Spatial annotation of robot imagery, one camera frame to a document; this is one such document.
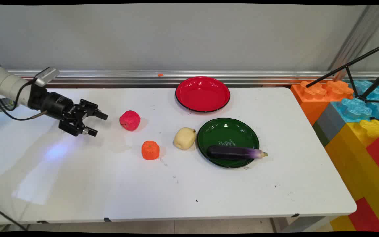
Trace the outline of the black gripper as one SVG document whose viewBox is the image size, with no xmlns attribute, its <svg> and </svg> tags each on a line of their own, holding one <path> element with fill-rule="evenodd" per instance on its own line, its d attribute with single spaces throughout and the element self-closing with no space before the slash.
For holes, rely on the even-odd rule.
<svg viewBox="0 0 379 237">
<path fill-rule="evenodd" d="M 96 137 L 98 131 L 84 125 L 75 126 L 70 122 L 82 122 L 76 115 L 78 104 L 71 99 L 55 92 L 48 92 L 44 87 L 31 87 L 28 107 L 33 110 L 47 112 L 46 115 L 59 121 L 58 128 L 64 132 L 77 137 L 80 134 L 87 134 Z M 108 115 L 104 114 L 97 104 L 81 99 L 79 103 L 83 118 L 98 117 L 107 120 Z"/>
</svg>

